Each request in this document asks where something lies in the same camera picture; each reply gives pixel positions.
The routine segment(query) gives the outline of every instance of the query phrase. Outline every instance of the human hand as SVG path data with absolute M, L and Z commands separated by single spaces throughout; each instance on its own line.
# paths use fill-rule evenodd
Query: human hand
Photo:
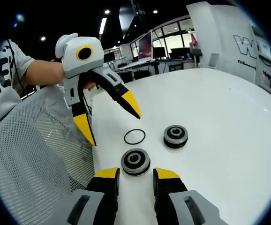
M 84 89 L 88 89 L 89 91 L 93 90 L 94 87 L 96 86 L 95 83 L 93 82 L 87 82 L 85 83 L 85 85 L 83 86 Z

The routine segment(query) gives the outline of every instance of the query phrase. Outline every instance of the dark ceiling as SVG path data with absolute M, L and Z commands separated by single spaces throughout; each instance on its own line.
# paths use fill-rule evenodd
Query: dark ceiling
M 107 17 L 101 44 L 104 49 L 118 45 L 118 41 L 129 43 L 146 29 L 151 29 L 164 22 L 188 15 L 186 5 L 198 2 L 196 0 L 134 0 L 146 15 L 143 22 L 134 18 L 130 34 L 123 40 L 119 21 L 119 9 L 123 4 L 130 4 L 130 0 L 99 0 L 84 1 L 84 3 L 66 2 L 63 6 L 58 2 L 55 7 L 47 9 L 44 3 L 40 7 L 13 8 L 11 14 L 24 16 L 24 22 L 13 28 L 10 38 L 15 41 L 27 55 L 35 59 L 52 60 L 54 48 L 58 38 L 64 34 L 77 32 L 79 36 L 99 37 L 99 28 L 103 17 Z M 226 0 L 209 0 L 210 4 L 230 4 Z M 41 42 L 40 37 L 45 36 L 46 41 Z

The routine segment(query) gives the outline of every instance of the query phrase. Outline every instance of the white table surface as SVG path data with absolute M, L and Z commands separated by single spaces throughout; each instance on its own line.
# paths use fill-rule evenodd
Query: white table surface
M 129 64 L 127 64 L 126 66 L 120 67 L 120 68 L 118 68 L 118 69 L 119 69 L 119 70 L 130 69 L 130 68 L 132 68 L 132 67 L 137 67 L 137 66 L 142 65 L 142 64 L 145 64 L 145 63 L 147 63 L 147 62 L 154 62 L 154 61 L 155 61 L 155 59 L 152 59 L 152 58 L 144 58 L 144 59 L 141 59 L 141 60 L 139 60 L 139 61 L 137 61 L 137 62 L 129 63 Z
M 116 225 L 156 225 L 152 169 L 178 173 L 220 210 L 229 225 L 251 225 L 271 200 L 271 95 L 241 78 L 213 69 L 188 69 L 126 84 L 135 95 L 140 120 L 106 92 L 93 99 L 95 171 L 120 167 L 134 147 L 151 159 L 143 176 L 120 174 Z M 188 130 L 187 144 L 172 150 L 163 132 L 178 124 Z M 133 146 L 123 137 L 131 129 L 146 132 Z

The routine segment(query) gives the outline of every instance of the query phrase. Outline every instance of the person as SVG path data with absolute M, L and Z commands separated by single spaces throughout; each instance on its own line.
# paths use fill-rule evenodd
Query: person
M 64 78 L 60 62 L 35 60 L 13 41 L 3 41 L 0 45 L 0 121 L 21 102 L 19 94 L 27 84 L 56 85 Z M 91 82 L 84 85 L 88 90 L 94 87 Z

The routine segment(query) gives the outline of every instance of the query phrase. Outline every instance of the gray t-shirt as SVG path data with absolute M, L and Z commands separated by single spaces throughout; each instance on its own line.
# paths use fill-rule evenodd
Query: gray t-shirt
M 16 43 L 9 41 L 11 48 L 8 41 L 4 41 L 0 46 L 0 119 L 21 102 L 18 93 L 22 91 L 22 88 L 17 78 L 15 65 L 21 79 L 30 63 L 34 61 L 30 56 L 26 56 Z

